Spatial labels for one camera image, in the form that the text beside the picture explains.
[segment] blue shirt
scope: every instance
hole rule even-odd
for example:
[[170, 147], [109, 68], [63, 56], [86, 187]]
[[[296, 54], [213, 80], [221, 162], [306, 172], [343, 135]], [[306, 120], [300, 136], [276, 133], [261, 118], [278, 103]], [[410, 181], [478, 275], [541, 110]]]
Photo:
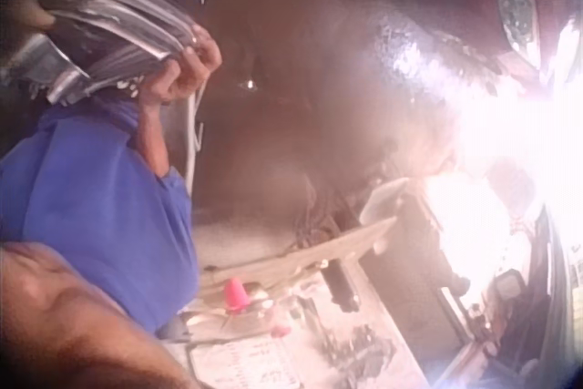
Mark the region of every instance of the blue shirt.
[[51, 247], [154, 332], [192, 300], [198, 269], [184, 181], [152, 173], [137, 123], [117, 96], [50, 108], [0, 162], [0, 238]]

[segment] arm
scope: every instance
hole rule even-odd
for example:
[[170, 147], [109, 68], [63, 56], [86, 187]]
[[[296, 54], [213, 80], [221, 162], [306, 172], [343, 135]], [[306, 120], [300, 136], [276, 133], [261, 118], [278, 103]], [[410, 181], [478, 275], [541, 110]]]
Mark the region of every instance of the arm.
[[160, 122], [160, 106], [192, 96], [221, 63], [220, 51], [209, 33], [196, 26], [197, 52], [187, 47], [179, 61], [170, 59], [164, 68], [148, 77], [139, 93], [138, 152], [159, 178], [170, 171], [168, 150]]
[[159, 178], [170, 172], [168, 150], [160, 122], [159, 107], [139, 106], [138, 152]]

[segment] white cable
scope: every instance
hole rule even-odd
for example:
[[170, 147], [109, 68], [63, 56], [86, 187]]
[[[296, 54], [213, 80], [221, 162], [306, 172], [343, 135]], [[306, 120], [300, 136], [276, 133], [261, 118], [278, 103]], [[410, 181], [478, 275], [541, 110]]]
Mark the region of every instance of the white cable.
[[189, 97], [189, 108], [186, 113], [187, 158], [186, 175], [184, 180], [186, 181], [186, 189], [191, 197], [192, 186], [194, 185], [194, 168], [196, 165], [197, 151], [200, 150], [200, 142], [202, 141], [202, 138], [197, 140], [195, 118], [206, 87], [207, 83], [205, 81], [200, 87], [200, 90], [198, 92], [194, 92], [192, 96]]

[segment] paper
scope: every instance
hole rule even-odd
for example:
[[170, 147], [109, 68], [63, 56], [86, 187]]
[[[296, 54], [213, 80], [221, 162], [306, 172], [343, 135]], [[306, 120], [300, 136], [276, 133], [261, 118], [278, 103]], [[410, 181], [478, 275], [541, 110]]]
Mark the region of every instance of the paper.
[[302, 387], [281, 339], [270, 335], [197, 347], [190, 360], [197, 378], [216, 389]]

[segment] blue sleeve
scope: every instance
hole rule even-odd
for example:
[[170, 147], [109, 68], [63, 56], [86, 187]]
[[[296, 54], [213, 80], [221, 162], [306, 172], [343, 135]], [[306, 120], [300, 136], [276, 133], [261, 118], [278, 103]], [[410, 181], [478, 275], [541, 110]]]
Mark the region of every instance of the blue sleeve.
[[186, 183], [178, 171], [170, 168], [170, 172], [164, 178], [160, 178], [160, 183], [168, 194], [169, 208], [173, 209], [178, 217], [181, 226], [189, 235], [192, 234], [192, 199], [186, 190]]

